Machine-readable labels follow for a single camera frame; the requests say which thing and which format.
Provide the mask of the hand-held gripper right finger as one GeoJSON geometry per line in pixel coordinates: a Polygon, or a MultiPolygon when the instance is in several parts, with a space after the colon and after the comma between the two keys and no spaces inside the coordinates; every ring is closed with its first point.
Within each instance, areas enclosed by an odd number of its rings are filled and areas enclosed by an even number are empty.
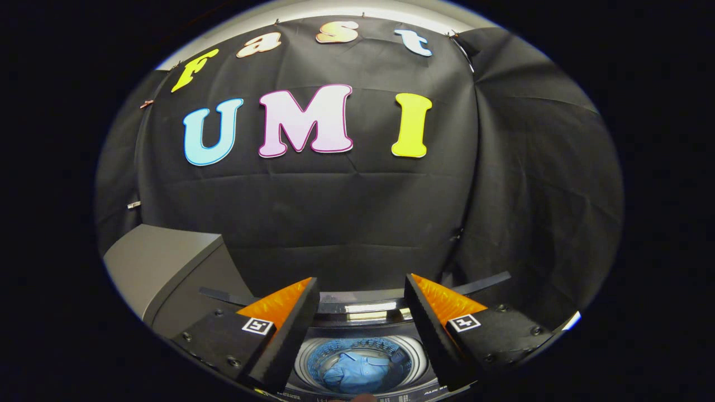
{"type": "Polygon", "coordinates": [[[404,300],[439,384],[450,391],[514,371],[554,333],[510,305],[478,303],[409,273],[404,300]]]}

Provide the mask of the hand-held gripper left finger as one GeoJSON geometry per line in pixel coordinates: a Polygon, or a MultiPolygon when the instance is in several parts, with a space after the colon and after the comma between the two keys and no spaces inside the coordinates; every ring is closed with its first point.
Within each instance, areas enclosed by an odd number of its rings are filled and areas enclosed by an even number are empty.
{"type": "Polygon", "coordinates": [[[207,313],[169,342],[226,381],[284,391],[320,300],[307,277],[235,312],[207,313]]]}

